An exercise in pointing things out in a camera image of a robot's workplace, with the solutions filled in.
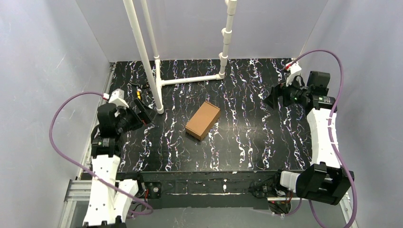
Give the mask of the brown cardboard box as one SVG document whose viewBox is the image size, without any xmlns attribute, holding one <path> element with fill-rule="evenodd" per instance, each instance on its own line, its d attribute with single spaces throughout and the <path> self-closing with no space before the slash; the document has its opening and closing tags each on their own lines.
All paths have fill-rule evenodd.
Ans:
<svg viewBox="0 0 403 228">
<path fill-rule="evenodd" d="M 202 141 L 221 114 L 220 108 L 205 101 L 185 126 L 186 132 Z"/>
</svg>

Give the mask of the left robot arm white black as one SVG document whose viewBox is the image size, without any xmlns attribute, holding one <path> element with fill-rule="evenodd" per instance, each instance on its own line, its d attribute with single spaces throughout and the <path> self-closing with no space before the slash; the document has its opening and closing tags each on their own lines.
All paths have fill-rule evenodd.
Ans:
<svg viewBox="0 0 403 228">
<path fill-rule="evenodd" d="M 150 108 L 136 98 L 137 111 L 123 99 L 114 98 L 98 107 L 91 133 L 92 181 L 84 228 L 124 228 L 133 197 L 144 188 L 139 177 L 117 181 L 122 135 L 151 123 Z"/>
</svg>

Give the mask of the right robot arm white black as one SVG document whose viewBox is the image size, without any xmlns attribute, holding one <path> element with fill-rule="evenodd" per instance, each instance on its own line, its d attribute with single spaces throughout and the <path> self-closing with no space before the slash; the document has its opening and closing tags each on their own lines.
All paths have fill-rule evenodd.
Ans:
<svg viewBox="0 0 403 228">
<path fill-rule="evenodd" d="M 311 71 L 308 82 L 300 74 L 289 75 L 285 82 L 272 87 L 264 103 L 272 109 L 299 104 L 304 108 L 312 140 L 312 161 L 302 173 L 279 171 L 274 178 L 274 187 L 283 192 L 293 192 L 299 198 L 337 205 L 351 187 L 348 176 L 335 149 L 338 147 L 334 127 L 336 111 L 332 110 L 336 99 L 328 96 L 330 74 Z"/>
</svg>

